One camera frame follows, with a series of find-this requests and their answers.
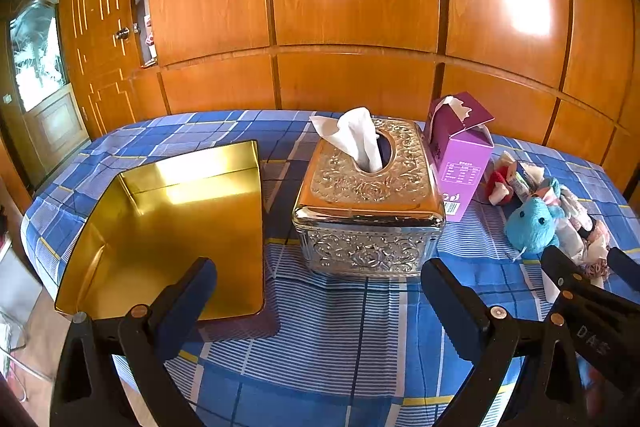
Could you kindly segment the patterned socks bundle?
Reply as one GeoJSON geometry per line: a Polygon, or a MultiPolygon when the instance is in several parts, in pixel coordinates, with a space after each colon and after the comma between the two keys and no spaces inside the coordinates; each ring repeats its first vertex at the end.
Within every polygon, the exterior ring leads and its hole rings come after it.
{"type": "Polygon", "coordinates": [[[513,182],[521,205],[531,197],[539,197],[547,205],[558,205],[563,209],[565,217],[556,227],[559,248],[592,285],[603,288],[608,278],[606,257],[611,246],[611,235],[604,222],[590,216],[570,188],[558,179],[546,176],[540,166],[517,162],[513,182]]]}

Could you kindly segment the blue plush toy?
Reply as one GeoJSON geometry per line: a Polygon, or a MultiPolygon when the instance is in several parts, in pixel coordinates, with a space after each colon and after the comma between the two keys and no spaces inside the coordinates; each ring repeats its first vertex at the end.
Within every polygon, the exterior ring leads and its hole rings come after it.
{"type": "Polygon", "coordinates": [[[518,259],[540,255],[548,246],[560,246],[556,227],[565,217],[558,205],[547,205],[539,197],[531,197],[514,210],[504,227],[510,245],[518,259]]]}

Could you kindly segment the red christmas sock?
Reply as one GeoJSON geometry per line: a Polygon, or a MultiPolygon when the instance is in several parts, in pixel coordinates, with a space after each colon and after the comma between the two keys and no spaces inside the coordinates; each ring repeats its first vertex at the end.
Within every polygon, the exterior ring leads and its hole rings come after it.
{"type": "Polygon", "coordinates": [[[485,195],[493,206],[506,205],[514,195],[512,186],[516,173],[516,160],[503,152],[495,161],[485,185],[485,195]]]}

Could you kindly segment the blue plaid bedsheet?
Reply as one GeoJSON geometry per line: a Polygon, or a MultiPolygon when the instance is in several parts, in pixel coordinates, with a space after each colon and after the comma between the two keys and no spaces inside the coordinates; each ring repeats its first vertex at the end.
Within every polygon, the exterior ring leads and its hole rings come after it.
{"type": "MultiPolygon", "coordinates": [[[[309,112],[234,110],[127,124],[88,145],[26,211],[27,257],[53,299],[70,254],[116,173],[201,148],[256,140],[264,161],[267,297],[279,332],[209,340],[195,333],[166,369],[205,426],[431,426],[471,368],[414,280],[329,277],[306,268],[291,222],[319,137],[309,112]]],[[[509,152],[565,184],[608,227],[611,246],[639,261],[639,219],[601,167],[494,134],[509,152]]],[[[518,259],[504,234],[521,206],[493,206],[480,184],[462,220],[445,225],[436,256],[490,305],[543,319],[539,256],[518,259]]]]}

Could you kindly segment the purple snack carton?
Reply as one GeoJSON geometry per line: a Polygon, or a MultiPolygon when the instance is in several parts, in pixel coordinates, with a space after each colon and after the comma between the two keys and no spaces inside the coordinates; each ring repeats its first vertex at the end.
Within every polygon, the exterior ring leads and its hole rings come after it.
{"type": "Polygon", "coordinates": [[[462,220],[484,176],[494,149],[487,128],[493,120],[469,92],[445,95],[431,106],[423,141],[448,221],[462,220]]]}

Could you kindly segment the gold metal tray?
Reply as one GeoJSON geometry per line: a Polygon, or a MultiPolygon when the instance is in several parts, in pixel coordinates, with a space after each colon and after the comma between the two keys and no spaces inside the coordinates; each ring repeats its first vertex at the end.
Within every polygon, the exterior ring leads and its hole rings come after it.
{"type": "Polygon", "coordinates": [[[94,319],[120,317],[138,303],[152,303],[199,257],[217,270],[201,320],[262,311],[262,179],[254,140],[194,150],[115,176],[79,233],[55,308],[94,319]]]}

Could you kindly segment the ornate metal tissue box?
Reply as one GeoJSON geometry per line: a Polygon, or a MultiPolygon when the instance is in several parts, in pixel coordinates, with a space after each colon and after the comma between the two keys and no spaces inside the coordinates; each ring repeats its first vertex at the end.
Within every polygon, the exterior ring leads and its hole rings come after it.
{"type": "Polygon", "coordinates": [[[418,277],[446,223],[420,127],[375,118],[390,146],[376,173],[321,140],[311,156],[292,222],[312,271],[349,277],[418,277]]]}

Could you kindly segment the white tissue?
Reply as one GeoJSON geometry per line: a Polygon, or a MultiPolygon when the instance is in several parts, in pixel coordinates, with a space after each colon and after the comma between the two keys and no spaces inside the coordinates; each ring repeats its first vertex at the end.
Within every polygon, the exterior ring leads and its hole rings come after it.
{"type": "Polygon", "coordinates": [[[369,109],[353,108],[340,118],[311,116],[310,121],[321,139],[350,156],[361,170],[375,173],[383,169],[378,134],[369,109]]]}

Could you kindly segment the glass panel door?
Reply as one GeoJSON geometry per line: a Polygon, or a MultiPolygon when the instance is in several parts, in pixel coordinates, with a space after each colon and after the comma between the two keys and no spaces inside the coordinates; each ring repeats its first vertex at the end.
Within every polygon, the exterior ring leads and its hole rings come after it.
{"type": "Polygon", "coordinates": [[[29,190],[89,141],[63,57],[58,0],[1,0],[1,129],[29,190]]]}

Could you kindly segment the pink flower decoration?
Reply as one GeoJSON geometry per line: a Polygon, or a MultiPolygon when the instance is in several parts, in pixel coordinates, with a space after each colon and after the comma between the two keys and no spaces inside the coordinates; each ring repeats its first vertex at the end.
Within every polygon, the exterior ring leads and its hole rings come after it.
{"type": "Polygon", "coordinates": [[[149,14],[145,14],[145,16],[143,17],[143,23],[144,23],[144,28],[145,28],[145,44],[151,49],[154,48],[155,43],[154,43],[154,37],[153,37],[153,31],[152,31],[152,24],[151,24],[151,17],[149,16],[149,14]]]}

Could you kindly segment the wooden wardrobe door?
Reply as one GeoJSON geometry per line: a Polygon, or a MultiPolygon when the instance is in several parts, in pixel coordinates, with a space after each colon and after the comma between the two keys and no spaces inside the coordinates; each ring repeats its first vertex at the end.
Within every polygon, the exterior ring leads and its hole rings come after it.
{"type": "Polygon", "coordinates": [[[132,0],[60,0],[64,60],[90,138],[137,120],[130,76],[141,65],[132,0]]]}

